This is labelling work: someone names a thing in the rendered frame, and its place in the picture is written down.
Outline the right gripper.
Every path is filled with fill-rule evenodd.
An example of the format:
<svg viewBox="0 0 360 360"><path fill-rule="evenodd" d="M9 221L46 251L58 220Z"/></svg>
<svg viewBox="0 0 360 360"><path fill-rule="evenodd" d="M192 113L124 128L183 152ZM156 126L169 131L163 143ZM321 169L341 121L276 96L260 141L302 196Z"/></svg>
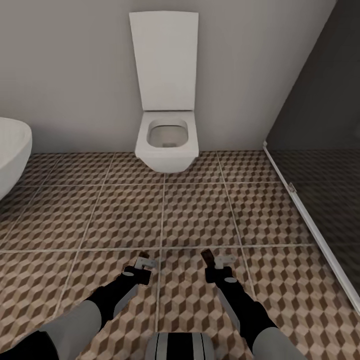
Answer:
<svg viewBox="0 0 360 360"><path fill-rule="evenodd" d="M224 266L221 269L216 269L215 267L207 267L205 268L205 279L207 283L215 283L217 281L217 277L220 274L228 274L232 275L232 268L230 266ZM233 275L232 275L233 277Z"/></svg>

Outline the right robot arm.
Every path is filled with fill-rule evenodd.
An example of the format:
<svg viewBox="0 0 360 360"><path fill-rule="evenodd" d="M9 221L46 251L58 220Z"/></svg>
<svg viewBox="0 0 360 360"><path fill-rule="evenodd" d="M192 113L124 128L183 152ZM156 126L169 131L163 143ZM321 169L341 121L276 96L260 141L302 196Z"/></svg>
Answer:
<svg viewBox="0 0 360 360"><path fill-rule="evenodd" d="M217 285L220 303L255 360L309 360L268 317L262 304L244 292L232 268L223 265L235 263L235 256L216 256L214 262L214 267L205 268L205 279Z"/></svg>

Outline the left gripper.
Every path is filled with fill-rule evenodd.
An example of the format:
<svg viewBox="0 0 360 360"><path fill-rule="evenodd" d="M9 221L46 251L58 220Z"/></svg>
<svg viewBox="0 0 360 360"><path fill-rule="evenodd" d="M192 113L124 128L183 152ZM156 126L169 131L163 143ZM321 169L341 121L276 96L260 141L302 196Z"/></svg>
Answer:
<svg viewBox="0 0 360 360"><path fill-rule="evenodd" d="M148 286L149 282L150 282L150 278L151 278L151 274L152 272L150 270L146 270L146 269L138 269L135 268L134 266L127 266L125 268L125 271L132 271L132 272L137 272L139 274L139 284L142 285L146 285Z"/></svg>

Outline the mousetrap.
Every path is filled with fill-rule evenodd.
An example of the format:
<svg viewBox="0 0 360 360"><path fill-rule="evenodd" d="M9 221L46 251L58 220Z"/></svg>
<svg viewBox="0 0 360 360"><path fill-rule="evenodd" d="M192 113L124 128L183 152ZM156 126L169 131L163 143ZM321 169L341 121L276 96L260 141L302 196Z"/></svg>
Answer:
<svg viewBox="0 0 360 360"><path fill-rule="evenodd" d="M200 253L205 261L205 263L207 264L207 266L209 268L214 268L216 263L214 261L215 257L213 255L213 253L211 252L210 249L207 249L203 252Z"/></svg>
<svg viewBox="0 0 360 360"><path fill-rule="evenodd" d="M141 251L138 257L142 257L142 258L149 259L149 256L150 256L149 254L147 254L147 253L145 253L145 252Z"/></svg>

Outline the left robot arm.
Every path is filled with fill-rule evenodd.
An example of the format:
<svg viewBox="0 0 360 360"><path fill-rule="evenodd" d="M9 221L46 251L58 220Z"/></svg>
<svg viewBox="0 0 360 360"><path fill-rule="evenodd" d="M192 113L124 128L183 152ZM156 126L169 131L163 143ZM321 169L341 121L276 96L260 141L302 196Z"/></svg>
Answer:
<svg viewBox="0 0 360 360"><path fill-rule="evenodd" d="M152 272L144 267L157 265L155 260L139 256L115 281L24 335L0 354L0 360L75 360L105 324L133 300L139 284L148 286Z"/></svg>

